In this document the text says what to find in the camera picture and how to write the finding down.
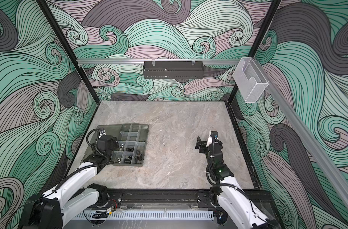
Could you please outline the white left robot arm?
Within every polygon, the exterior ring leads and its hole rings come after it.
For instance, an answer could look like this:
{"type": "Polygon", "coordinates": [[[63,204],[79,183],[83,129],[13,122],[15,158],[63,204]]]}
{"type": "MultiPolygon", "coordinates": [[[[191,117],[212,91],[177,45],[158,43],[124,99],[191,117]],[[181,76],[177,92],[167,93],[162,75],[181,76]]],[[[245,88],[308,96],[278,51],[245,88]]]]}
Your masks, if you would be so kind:
{"type": "Polygon", "coordinates": [[[105,186],[92,184],[79,195],[75,193],[109,164],[113,151],[118,147],[116,137],[98,137],[91,146],[93,152],[74,172],[42,195],[33,195],[28,199],[18,228],[62,229],[86,208],[93,205],[106,207],[109,195],[105,186]]]}

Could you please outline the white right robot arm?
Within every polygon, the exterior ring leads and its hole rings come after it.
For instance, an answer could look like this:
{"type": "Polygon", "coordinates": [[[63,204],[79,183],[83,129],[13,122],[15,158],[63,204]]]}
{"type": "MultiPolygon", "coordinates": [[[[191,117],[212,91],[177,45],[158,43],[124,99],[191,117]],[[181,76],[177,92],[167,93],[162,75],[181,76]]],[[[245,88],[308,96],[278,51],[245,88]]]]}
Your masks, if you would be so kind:
{"type": "Polygon", "coordinates": [[[233,172],[224,163],[223,143],[212,131],[206,141],[197,138],[195,149],[205,154],[205,175],[211,185],[211,204],[221,208],[239,229],[277,229],[279,224],[263,213],[247,196],[233,172]]]}

